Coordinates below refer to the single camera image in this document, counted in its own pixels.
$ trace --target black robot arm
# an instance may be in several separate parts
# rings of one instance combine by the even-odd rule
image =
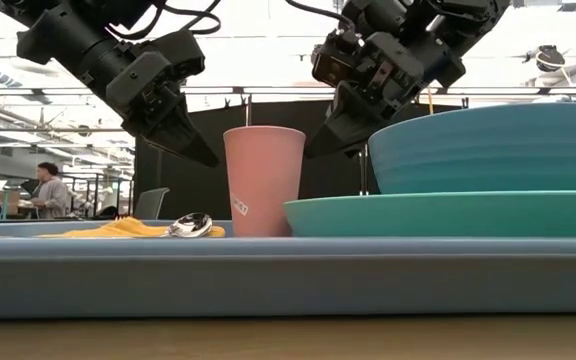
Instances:
[[[19,57],[39,64],[56,59],[123,118],[130,134],[214,166],[218,159],[190,121],[180,85],[204,70],[194,35],[219,27],[191,31],[196,18],[156,40],[125,40],[147,35],[163,11],[219,23],[210,14],[219,1],[193,12],[171,8],[166,0],[0,0],[0,11],[29,28],[18,34]],[[314,78],[336,93],[306,155],[353,149],[396,122],[432,81],[454,83],[465,73],[461,56],[497,24],[510,0],[405,1],[348,0],[339,15],[286,0],[341,20],[314,56]],[[155,19],[141,34],[112,27],[132,28],[153,5]]]
[[[336,92],[306,155],[352,151],[399,121],[432,81],[452,85],[466,72],[461,57],[498,23],[509,0],[408,3],[346,2],[338,29],[313,54],[313,77]]]
[[[186,26],[140,43],[113,36],[118,33],[112,25],[130,29],[152,5],[157,15],[145,33],[164,9],[219,22],[212,14],[174,9],[164,0],[0,0],[0,11],[29,28],[18,33],[19,57],[39,64],[54,58],[123,118],[128,133],[214,166],[218,159],[190,121],[180,91],[187,77],[204,70],[196,32]]]

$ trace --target teal plate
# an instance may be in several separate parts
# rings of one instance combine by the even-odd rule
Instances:
[[[576,237],[576,191],[352,196],[284,208],[294,236]]]

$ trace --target desk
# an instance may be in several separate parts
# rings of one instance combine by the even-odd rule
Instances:
[[[32,214],[35,214],[35,218],[39,217],[39,213],[37,212],[37,208],[34,206],[19,206],[18,211],[20,214],[23,214],[25,217],[32,218]]]
[[[0,323],[11,359],[576,360],[576,316]]]

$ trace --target yellow napkin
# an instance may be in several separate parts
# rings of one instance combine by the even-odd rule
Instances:
[[[62,234],[48,234],[39,237],[50,238],[108,238],[108,237],[160,237],[168,226],[147,226],[135,218],[123,218],[90,230],[72,230]],[[226,230],[213,226],[206,237],[224,237]]]

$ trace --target man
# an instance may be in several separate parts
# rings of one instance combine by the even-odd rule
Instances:
[[[68,188],[57,177],[59,169],[52,163],[37,165],[39,186],[33,191],[30,201],[37,208],[40,219],[55,219],[66,216]]]

